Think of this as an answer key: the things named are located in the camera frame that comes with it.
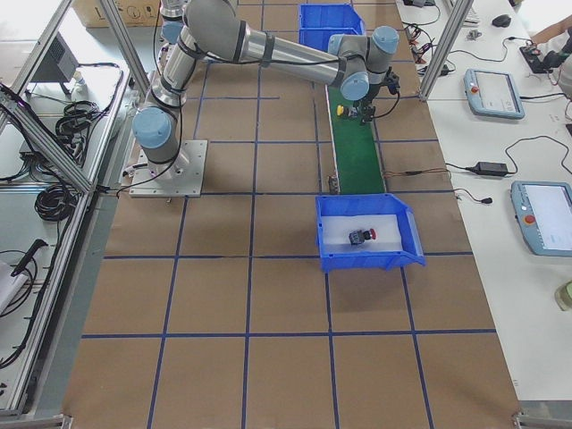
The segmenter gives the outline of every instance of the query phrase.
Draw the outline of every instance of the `cardboard box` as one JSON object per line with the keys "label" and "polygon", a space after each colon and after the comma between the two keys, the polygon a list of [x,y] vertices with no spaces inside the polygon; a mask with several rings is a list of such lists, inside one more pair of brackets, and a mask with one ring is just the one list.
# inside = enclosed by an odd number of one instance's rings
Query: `cardboard box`
{"label": "cardboard box", "polygon": [[[115,0],[119,14],[128,27],[155,27],[159,14],[156,0]],[[99,0],[75,0],[71,5],[88,29],[109,27]]]}

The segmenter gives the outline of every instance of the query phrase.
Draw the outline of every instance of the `metal mounting plate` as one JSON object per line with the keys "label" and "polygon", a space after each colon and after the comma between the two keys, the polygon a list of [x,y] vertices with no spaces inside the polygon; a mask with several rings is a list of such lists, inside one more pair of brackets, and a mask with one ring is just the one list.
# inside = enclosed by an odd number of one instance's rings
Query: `metal mounting plate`
{"label": "metal mounting plate", "polygon": [[[181,151],[190,160],[184,172],[172,181],[150,181],[134,186],[129,193],[133,198],[165,198],[165,197],[200,197],[205,172],[206,140],[183,140]],[[138,164],[147,162],[143,151],[139,154]],[[133,183],[148,181],[151,174],[147,168],[135,172]]]}

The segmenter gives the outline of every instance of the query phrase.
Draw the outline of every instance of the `keyboard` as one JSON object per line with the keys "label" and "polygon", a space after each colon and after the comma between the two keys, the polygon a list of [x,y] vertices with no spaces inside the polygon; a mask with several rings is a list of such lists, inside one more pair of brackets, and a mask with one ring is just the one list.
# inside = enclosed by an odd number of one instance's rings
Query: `keyboard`
{"label": "keyboard", "polygon": [[[453,10],[456,2],[457,0],[445,0],[445,4],[449,6],[450,10]],[[481,18],[476,14],[475,9],[471,7],[468,11],[467,17],[465,18],[465,22],[463,22],[463,27],[477,27],[480,23]]]}

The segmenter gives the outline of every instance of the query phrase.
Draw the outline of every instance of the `blue joint cap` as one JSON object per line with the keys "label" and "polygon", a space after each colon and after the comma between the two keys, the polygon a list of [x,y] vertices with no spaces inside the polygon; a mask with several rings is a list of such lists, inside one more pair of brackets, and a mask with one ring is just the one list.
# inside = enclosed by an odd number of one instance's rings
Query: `blue joint cap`
{"label": "blue joint cap", "polygon": [[133,134],[146,149],[157,149],[171,136],[172,125],[169,115],[158,107],[148,107],[133,118]]}
{"label": "blue joint cap", "polygon": [[369,90],[369,79],[365,71],[358,71],[349,75],[341,83],[341,94],[346,100],[356,101],[366,96]]}
{"label": "blue joint cap", "polygon": [[341,40],[343,39],[343,34],[332,34],[330,36],[330,42],[328,42],[328,54],[337,55],[340,51]]}
{"label": "blue joint cap", "polygon": [[372,35],[375,45],[388,54],[397,52],[397,44],[400,42],[399,33],[392,27],[383,25],[375,29]]}
{"label": "blue joint cap", "polygon": [[163,36],[169,44],[174,45],[177,43],[182,27],[182,21],[165,21],[161,28],[161,36]]}

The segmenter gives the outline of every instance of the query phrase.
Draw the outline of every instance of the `brown tiled floor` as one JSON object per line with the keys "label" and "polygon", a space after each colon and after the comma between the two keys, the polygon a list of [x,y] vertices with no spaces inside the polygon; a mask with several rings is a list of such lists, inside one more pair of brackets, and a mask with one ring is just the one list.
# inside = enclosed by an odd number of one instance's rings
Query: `brown tiled floor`
{"label": "brown tiled floor", "polygon": [[[253,28],[296,39],[298,0],[240,3]],[[400,24],[391,1],[355,3],[369,29]],[[403,39],[394,59],[410,98],[375,123],[385,168],[443,167]],[[192,82],[204,195],[122,196],[63,406],[75,426],[509,429],[517,401],[448,175],[388,180],[426,267],[326,275],[324,87],[225,64]]]}

